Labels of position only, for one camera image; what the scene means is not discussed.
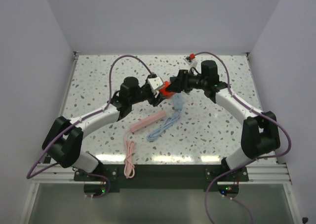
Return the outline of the red cube plug adapter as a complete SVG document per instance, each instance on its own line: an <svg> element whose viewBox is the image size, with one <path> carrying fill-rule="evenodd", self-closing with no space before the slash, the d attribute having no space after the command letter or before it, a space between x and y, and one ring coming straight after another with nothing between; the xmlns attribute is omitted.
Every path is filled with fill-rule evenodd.
<svg viewBox="0 0 316 224"><path fill-rule="evenodd" d="M166 88L170 85L169 81L164 82L163 88L159 89L159 92L163 95L164 98L170 99L175 93L169 92L166 90Z"/></svg>

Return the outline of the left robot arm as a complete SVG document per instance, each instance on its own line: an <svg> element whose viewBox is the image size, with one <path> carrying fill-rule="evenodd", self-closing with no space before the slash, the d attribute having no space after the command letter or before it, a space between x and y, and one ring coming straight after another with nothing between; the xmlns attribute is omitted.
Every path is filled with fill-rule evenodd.
<svg viewBox="0 0 316 224"><path fill-rule="evenodd" d="M101 127L125 118L134 104L147 101L158 106L166 99L166 87L157 76L148 76L142 86L137 78L126 77L120 89L100 108L72 120L63 116L57 118L42 144L43 151L63 168L77 168L90 180L98 180L105 173L103 164L82 151L83 139Z"/></svg>

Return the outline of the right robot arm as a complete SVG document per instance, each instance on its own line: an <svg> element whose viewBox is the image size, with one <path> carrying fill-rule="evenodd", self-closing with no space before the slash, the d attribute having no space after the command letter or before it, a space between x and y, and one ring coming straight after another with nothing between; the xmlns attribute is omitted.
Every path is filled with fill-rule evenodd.
<svg viewBox="0 0 316 224"><path fill-rule="evenodd" d="M213 103L226 109L242 126L240 148L221 161L220 176L231 181L237 176L237 168L280 147L276 116L271 111L254 109L246 101L236 96L228 84L220 80L215 61L201 63L201 72L192 69L180 70L170 78L168 92L188 93L193 89L203 90Z"/></svg>

